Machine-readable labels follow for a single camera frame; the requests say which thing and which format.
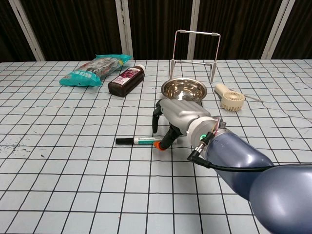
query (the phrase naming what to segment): marker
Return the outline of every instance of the marker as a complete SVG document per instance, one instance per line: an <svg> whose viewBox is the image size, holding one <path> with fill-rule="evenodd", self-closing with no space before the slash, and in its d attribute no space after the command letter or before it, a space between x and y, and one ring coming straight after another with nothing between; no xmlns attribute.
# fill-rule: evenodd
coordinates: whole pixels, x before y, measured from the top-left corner
<svg viewBox="0 0 312 234"><path fill-rule="evenodd" d="M116 145L153 145L154 142L161 141L162 139L162 136L116 138Z"/></svg>

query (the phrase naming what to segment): bottle label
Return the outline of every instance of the bottle label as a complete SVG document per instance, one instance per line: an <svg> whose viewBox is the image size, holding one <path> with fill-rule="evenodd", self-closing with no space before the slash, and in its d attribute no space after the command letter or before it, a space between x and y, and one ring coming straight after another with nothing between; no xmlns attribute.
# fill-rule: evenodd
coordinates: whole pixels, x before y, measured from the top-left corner
<svg viewBox="0 0 312 234"><path fill-rule="evenodd" d="M114 79L112 82L123 85L128 80L130 80L132 77L134 77L140 69L137 68L129 68L127 71L123 72L120 76L118 76L116 79Z"/></svg>

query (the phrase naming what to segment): green light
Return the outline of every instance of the green light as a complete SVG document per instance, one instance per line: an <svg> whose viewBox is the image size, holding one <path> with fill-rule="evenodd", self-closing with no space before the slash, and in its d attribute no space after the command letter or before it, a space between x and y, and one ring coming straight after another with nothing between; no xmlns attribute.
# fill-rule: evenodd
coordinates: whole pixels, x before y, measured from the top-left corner
<svg viewBox="0 0 312 234"><path fill-rule="evenodd" d="M204 137L206 137L206 134L201 135L199 140L202 140Z"/></svg>

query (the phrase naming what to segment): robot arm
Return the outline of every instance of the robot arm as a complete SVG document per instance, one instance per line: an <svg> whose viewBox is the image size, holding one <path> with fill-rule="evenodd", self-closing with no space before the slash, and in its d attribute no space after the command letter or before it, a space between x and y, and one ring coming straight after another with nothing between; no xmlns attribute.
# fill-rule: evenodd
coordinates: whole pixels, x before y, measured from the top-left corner
<svg viewBox="0 0 312 234"><path fill-rule="evenodd" d="M165 150L176 138L187 135L195 148L188 159L215 168L238 195L250 201L266 229L276 234L312 233L311 165L274 166L195 102L162 99L156 107L153 132L161 114L170 123L168 133L156 144L158 149Z"/></svg>

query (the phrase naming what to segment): teal plastic bag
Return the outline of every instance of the teal plastic bag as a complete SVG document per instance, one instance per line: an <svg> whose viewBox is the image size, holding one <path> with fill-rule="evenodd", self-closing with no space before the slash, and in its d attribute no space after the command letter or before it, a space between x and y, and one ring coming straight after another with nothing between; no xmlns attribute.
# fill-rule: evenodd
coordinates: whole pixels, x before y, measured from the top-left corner
<svg viewBox="0 0 312 234"><path fill-rule="evenodd" d="M97 55L96 58L64 76L59 83L67 86L101 86L108 76L131 58L130 55Z"/></svg>

